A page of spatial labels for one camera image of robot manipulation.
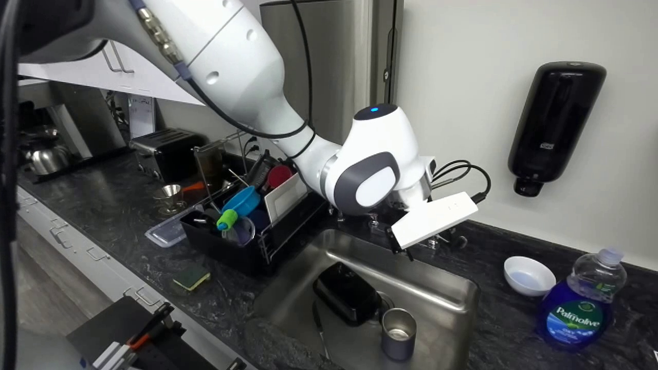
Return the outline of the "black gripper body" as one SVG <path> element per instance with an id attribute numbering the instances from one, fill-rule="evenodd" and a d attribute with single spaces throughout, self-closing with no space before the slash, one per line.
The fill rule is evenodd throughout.
<path id="1" fill-rule="evenodd" d="M 394 252 L 404 252 L 417 243 L 440 231 L 438 202 L 432 202 L 421 187 L 410 187 L 396 194 L 392 223 L 386 228 Z"/>

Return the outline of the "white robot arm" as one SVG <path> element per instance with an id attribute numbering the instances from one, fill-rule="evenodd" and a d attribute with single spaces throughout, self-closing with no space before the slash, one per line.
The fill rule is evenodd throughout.
<path id="1" fill-rule="evenodd" d="M 241 0 L 1 0 L 1 68 L 93 55 L 117 41 L 154 64 L 226 123 L 272 140 L 305 184 L 345 215 L 392 202 L 390 238 L 410 248 L 440 233 L 427 160 L 404 112 L 354 115 L 348 140 L 318 135 L 283 94 L 283 57 Z"/>

